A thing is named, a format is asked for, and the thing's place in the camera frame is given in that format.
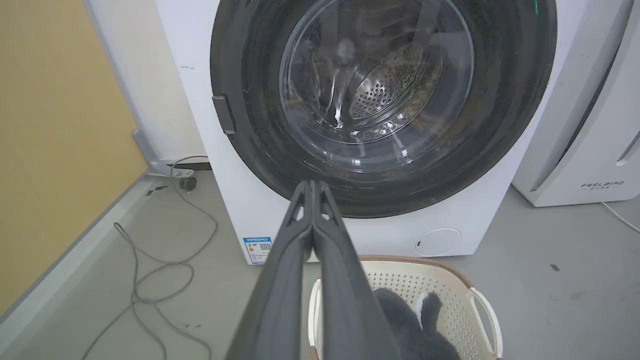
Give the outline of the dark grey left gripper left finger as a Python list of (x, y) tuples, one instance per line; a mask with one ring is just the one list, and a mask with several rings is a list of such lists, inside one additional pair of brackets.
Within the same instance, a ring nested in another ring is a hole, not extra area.
[(313, 249), (313, 181), (295, 188), (224, 360), (300, 360), (303, 266)]

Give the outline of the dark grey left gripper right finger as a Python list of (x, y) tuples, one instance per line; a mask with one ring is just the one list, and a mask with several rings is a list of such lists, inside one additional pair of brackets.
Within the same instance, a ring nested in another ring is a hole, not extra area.
[(311, 237), (321, 267), (321, 360), (402, 360), (329, 186), (314, 181), (311, 191)]

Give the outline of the white front-load washing machine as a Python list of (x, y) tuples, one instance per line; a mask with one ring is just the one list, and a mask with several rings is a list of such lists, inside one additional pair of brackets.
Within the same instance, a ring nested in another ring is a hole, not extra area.
[[(214, 101), (224, 97), (212, 92), (210, 47), (220, 0), (155, 1), (199, 136), (246, 259), (243, 239), (275, 240), (291, 200), (277, 198), (250, 171), (218, 118)], [(530, 145), (537, 127), (537, 110), (505, 157), (454, 196), (421, 210), (384, 218), (346, 218), (341, 214), (358, 253), (415, 257), (475, 253)]]

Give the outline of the round black washing machine door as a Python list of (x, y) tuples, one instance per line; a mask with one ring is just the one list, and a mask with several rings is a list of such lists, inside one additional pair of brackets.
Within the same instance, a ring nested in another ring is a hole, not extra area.
[(409, 214), (487, 174), (553, 70), (556, 0), (220, 0), (214, 107), (277, 198), (325, 182), (345, 218)]

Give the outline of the blue energy label sticker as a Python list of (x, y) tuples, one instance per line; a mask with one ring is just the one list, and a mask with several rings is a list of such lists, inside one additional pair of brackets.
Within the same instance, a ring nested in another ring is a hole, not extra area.
[(244, 237), (243, 246), (247, 264), (263, 265), (271, 251), (272, 239), (270, 237)]

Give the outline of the grey and white garment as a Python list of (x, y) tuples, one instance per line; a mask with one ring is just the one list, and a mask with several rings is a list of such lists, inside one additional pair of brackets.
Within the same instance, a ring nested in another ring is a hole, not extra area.
[(403, 360), (461, 360), (454, 345), (438, 330), (442, 302), (434, 291), (417, 301), (417, 312), (388, 288), (372, 290), (381, 306)]

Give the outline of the cream perforated laundry basket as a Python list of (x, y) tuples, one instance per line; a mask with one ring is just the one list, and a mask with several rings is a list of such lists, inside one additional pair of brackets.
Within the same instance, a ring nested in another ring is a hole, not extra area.
[[(453, 344), (461, 360), (503, 360), (502, 333), (489, 301), (454, 268), (429, 259), (390, 255), (359, 258), (372, 290), (390, 289), (418, 311), (422, 294), (441, 300), (437, 330)], [(322, 360), (322, 280), (311, 290), (308, 340), (311, 360)]]

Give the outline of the white panel with caster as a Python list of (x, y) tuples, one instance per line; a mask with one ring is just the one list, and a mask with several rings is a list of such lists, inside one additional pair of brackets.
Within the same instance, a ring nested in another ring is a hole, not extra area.
[(208, 162), (156, 0), (82, 0), (134, 120), (150, 176), (189, 192)]

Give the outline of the white Feelbird appliance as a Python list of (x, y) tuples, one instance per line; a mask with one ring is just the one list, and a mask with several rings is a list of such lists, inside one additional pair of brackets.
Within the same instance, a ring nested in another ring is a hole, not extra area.
[(640, 196), (640, 0), (556, 0), (557, 48), (512, 185), (535, 207)]

